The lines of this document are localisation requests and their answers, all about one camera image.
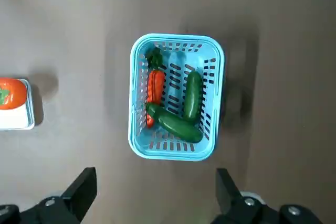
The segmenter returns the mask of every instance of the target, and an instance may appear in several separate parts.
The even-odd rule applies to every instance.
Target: brown surface
[[[296,202],[335,223],[335,3],[0,0],[1,75],[31,77],[41,96],[38,127],[0,133],[1,201],[28,206],[95,166],[99,195],[84,223],[209,223],[215,168],[227,167],[271,206]],[[252,45],[228,59],[238,62],[228,75],[254,96],[253,110],[246,102],[228,120],[204,162],[145,160],[129,148],[129,53],[148,32]]]

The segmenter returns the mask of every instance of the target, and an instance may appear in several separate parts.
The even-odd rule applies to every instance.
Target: basket slot
[[[193,68],[192,66],[190,66],[190,65],[188,65],[188,64],[185,64],[184,66],[185,66],[187,69],[190,69],[190,70],[192,70],[192,71],[195,70],[195,68]]]
[[[174,114],[178,115],[178,111],[177,111],[177,110],[172,109],[171,107],[168,107],[168,110],[169,110],[170,112],[173,112]]]
[[[180,76],[181,76],[180,73],[178,73],[178,72],[176,72],[176,71],[174,71],[174,70],[170,70],[170,73],[176,75],[177,77],[180,77]]]
[[[175,85],[172,82],[170,82],[169,85],[173,88],[180,89],[180,87],[178,85]]]
[[[178,104],[173,103],[173,102],[171,102],[171,101],[169,101],[168,104],[171,105],[171,106],[173,106],[173,107],[175,107],[175,108],[178,108],[178,107],[179,107]]]
[[[173,64],[173,63],[170,63],[170,66],[171,66],[172,68],[175,68],[176,70],[181,70],[181,67],[180,67],[180,66],[175,65],[175,64]]]
[[[175,101],[175,102],[179,102],[179,99],[176,98],[176,97],[174,97],[174,96],[172,96],[171,94],[168,95],[168,97],[169,97],[170,99],[172,99],[173,101]]]
[[[177,79],[177,78],[175,78],[175,77],[172,77],[172,76],[170,76],[169,79],[171,79],[172,81],[175,81],[175,82],[177,82],[177,83],[180,83],[180,82],[181,82],[179,79]]]

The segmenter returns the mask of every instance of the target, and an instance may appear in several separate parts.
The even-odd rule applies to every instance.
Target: blue plastic basket
[[[187,143],[162,129],[157,123],[146,127],[148,63],[145,53],[159,47],[163,55],[161,70],[165,84],[161,106],[182,116],[186,77],[196,69],[203,75],[203,102],[199,129],[202,140]],[[220,45],[205,36],[147,34],[139,38],[131,51],[129,144],[141,157],[180,161],[201,161],[211,155],[218,135],[221,107],[224,53]]]

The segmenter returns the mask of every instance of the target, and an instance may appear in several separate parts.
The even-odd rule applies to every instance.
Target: tomato leaf
[[[0,89],[0,105],[5,104],[5,99],[9,95],[9,90],[7,89]]]

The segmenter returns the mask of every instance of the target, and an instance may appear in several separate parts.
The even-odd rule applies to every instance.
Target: green cucumber
[[[203,133],[191,123],[155,103],[147,103],[146,111],[161,127],[174,136],[180,137],[181,140],[189,143],[198,143],[203,138]]]
[[[183,119],[195,123],[202,104],[202,77],[197,71],[188,74],[184,99]]]

